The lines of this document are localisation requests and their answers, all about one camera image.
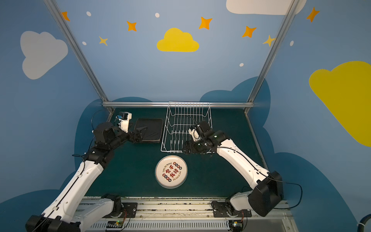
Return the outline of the white round plate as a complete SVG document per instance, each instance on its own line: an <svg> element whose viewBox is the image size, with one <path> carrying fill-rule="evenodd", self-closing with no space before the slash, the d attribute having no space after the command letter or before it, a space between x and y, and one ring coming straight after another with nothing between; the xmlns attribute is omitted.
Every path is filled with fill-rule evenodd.
<svg viewBox="0 0 371 232"><path fill-rule="evenodd" d="M166 189L175 189L180 187L186 181L187 175L187 164L179 156L166 156L156 165L156 180Z"/></svg>

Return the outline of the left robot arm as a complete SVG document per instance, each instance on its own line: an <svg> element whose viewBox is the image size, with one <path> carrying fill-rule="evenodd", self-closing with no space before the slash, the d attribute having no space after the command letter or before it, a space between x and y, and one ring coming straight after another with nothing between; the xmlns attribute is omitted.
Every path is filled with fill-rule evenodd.
<svg viewBox="0 0 371 232"><path fill-rule="evenodd" d="M140 143L146 131L146 127L130 131L128 124L123 129L111 122L99 124L93 132L95 145L81 157L82 162L72 179L41 215L33 215L28 219L26 231L85 232L104 216L121 215L121 198L112 194L103 195L81 215L74 214L91 185L113 159L114 150L127 141Z"/></svg>

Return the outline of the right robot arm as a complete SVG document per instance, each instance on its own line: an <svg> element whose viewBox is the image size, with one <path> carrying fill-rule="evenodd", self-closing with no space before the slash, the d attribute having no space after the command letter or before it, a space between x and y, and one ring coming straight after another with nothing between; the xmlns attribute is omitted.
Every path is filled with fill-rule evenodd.
<svg viewBox="0 0 371 232"><path fill-rule="evenodd" d="M206 121L202 121L188 129L187 133L190 139L184 142L183 153L218 154L241 174L252 189L227 198L226 208L229 214L252 209L265 217L283 200L281 175L254 162L223 131L214 131Z"/></svg>

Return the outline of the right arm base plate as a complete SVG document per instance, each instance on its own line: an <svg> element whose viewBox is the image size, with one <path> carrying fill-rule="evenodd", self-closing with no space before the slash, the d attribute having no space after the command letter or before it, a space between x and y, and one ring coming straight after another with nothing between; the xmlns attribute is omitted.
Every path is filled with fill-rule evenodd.
<svg viewBox="0 0 371 232"><path fill-rule="evenodd" d="M250 210L236 210L230 203L212 201L211 207L215 218L250 218Z"/></svg>

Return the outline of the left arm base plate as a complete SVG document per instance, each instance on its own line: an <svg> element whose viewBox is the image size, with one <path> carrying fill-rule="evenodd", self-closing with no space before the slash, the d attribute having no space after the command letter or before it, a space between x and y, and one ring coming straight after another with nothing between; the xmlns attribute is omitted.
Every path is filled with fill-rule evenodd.
<svg viewBox="0 0 371 232"><path fill-rule="evenodd" d="M123 202L121 203L121 208L114 209L109 215L104 216L104 218L135 218L137 213L138 204Z"/></svg>

